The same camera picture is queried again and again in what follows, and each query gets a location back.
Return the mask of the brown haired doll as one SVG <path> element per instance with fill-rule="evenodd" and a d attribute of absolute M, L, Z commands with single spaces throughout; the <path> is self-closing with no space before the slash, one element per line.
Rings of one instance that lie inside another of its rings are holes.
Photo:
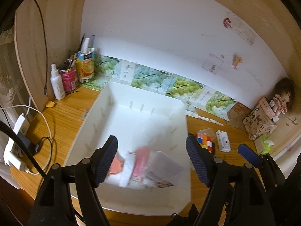
<path fill-rule="evenodd" d="M 293 82 L 289 78 L 282 78 L 274 87 L 274 96 L 270 100 L 270 107 L 274 112 L 273 122 L 279 120 L 281 114 L 285 114 L 291 109 L 295 99 Z"/>

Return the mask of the white plastic storage tray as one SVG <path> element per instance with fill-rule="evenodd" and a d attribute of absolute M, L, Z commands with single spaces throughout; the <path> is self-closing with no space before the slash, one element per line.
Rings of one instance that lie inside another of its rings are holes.
<path fill-rule="evenodd" d="M 146 216 L 179 213 L 191 200 L 190 159 L 186 152 L 187 120 L 184 104 L 175 98 L 143 89 L 107 83 L 75 137 L 65 165 L 74 165 L 101 148 L 109 136 L 118 140 L 118 154 L 148 146 L 182 165 L 180 183 L 151 188 L 130 183 L 118 186 L 119 175 L 109 176 L 97 189 L 104 209 Z"/>

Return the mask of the white spray bottle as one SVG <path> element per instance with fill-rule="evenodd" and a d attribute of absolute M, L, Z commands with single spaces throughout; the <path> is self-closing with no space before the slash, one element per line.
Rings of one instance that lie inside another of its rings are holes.
<path fill-rule="evenodd" d="M 66 96 L 66 94 L 65 94 L 65 90 L 64 90 L 64 86 L 63 86 L 62 77 L 59 74 L 59 71 L 58 71 L 55 63 L 53 63 L 51 65 L 50 73 L 51 73 L 50 82 L 52 84 L 55 98 L 57 100 L 61 100 Z"/>

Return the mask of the pink hair roller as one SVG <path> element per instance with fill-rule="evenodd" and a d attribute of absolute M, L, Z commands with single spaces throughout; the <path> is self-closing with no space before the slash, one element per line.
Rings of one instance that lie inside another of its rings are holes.
<path fill-rule="evenodd" d="M 137 150 L 135 164 L 132 173 L 133 181 L 140 182 L 143 179 L 143 173 L 145 171 L 150 152 L 151 151 L 148 146 L 140 147 Z"/>

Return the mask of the beige letter print bag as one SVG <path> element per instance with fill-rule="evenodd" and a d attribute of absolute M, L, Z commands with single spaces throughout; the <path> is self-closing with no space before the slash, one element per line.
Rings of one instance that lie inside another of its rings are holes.
<path fill-rule="evenodd" d="M 261 98 L 252 112 L 243 119 L 249 139 L 255 141 L 261 135 L 269 136 L 277 128 L 273 117 L 275 113 L 266 97 Z"/>

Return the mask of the white toy camera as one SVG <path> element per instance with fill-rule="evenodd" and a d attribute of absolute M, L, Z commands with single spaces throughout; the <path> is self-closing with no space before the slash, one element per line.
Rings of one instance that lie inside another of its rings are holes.
<path fill-rule="evenodd" d="M 218 130 L 216 132 L 216 137 L 217 137 L 218 147 L 221 152 L 228 153 L 232 150 L 227 132 Z"/>

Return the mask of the white power strip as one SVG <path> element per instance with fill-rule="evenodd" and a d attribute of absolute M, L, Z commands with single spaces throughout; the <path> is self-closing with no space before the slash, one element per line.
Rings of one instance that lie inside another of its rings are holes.
<path fill-rule="evenodd" d="M 24 114 L 20 114 L 15 122 L 13 132 L 17 135 L 22 134 L 25 136 L 29 126 L 30 124 Z M 27 164 L 21 160 L 20 156 L 22 156 L 21 149 L 11 138 L 9 138 L 4 150 L 4 164 L 14 166 L 20 171 L 26 171 L 28 169 Z"/>

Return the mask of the green tissue pack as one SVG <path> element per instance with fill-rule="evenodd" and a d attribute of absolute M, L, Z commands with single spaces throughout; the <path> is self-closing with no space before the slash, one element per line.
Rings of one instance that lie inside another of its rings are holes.
<path fill-rule="evenodd" d="M 266 155 L 269 153 L 274 146 L 272 140 L 267 139 L 267 137 L 261 135 L 254 141 L 256 151 L 258 155 Z"/>

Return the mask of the grape print paper backdrop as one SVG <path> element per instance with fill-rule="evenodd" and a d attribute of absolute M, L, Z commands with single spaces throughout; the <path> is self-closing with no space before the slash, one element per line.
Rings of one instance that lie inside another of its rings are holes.
<path fill-rule="evenodd" d="M 184 103 L 193 117 L 201 109 L 224 120 L 237 103 L 233 98 L 184 76 L 168 73 L 138 63 L 96 55 L 94 76 L 82 85 L 101 91 L 107 83 L 116 82 L 176 98 Z"/>

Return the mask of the blue label floss box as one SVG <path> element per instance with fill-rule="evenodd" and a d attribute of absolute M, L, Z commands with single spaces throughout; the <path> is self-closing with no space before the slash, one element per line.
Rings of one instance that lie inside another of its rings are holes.
<path fill-rule="evenodd" d="M 145 185 L 167 188 L 177 186 L 186 171 L 185 167 L 174 162 L 164 152 L 152 151 L 143 172 L 143 179 Z"/>

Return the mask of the pink can pen holder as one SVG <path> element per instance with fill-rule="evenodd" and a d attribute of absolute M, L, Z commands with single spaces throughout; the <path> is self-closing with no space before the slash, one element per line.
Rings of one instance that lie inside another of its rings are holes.
<path fill-rule="evenodd" d="M 65 64 L 58 67 L 59 74 L 61 75 L 63 87 L 66 93 L 73 92 L 78 87 L 78 77 L 75 66 L 66 68 Z"/>

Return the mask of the brown cardboard sheet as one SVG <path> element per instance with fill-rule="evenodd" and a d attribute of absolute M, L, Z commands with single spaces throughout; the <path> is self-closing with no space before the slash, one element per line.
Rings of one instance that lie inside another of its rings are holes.
<path fill-rule="evenodd" d="M 245 131 L 245 127 L 243 124 L 243 120 L 249 113 L 251 113 L 251 109 L 246 107 L 245 105 L 237 102 L 227 113 L 227 117 L 229 120 L 226 123 L 230 126 L 233 126 L 237 129 Z"/>

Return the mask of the white power bank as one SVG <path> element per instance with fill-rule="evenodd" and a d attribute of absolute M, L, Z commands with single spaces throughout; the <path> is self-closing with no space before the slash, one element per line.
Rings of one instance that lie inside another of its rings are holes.
<path fill-rule="evenodd" d="M 122 173 L 120 175 L 120 180 L 118 186 L 121 188 L 126 188 L 132 177 L 132 173 L 135 166 L 136 154 L 133 152 L 128 152 L 125 156 L 125 161 L 123 164 Z"/>

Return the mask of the colourful puzzle cube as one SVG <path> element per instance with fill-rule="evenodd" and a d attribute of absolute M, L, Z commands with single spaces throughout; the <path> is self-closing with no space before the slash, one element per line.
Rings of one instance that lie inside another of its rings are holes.
<path fill-rule="evenodd" d="M 210 153 L 215 152 L 215 143 L 212 141 L 211 137 L 201 133 L 197 133 L 195 137 L 202 148 L 207 149 Z"/>

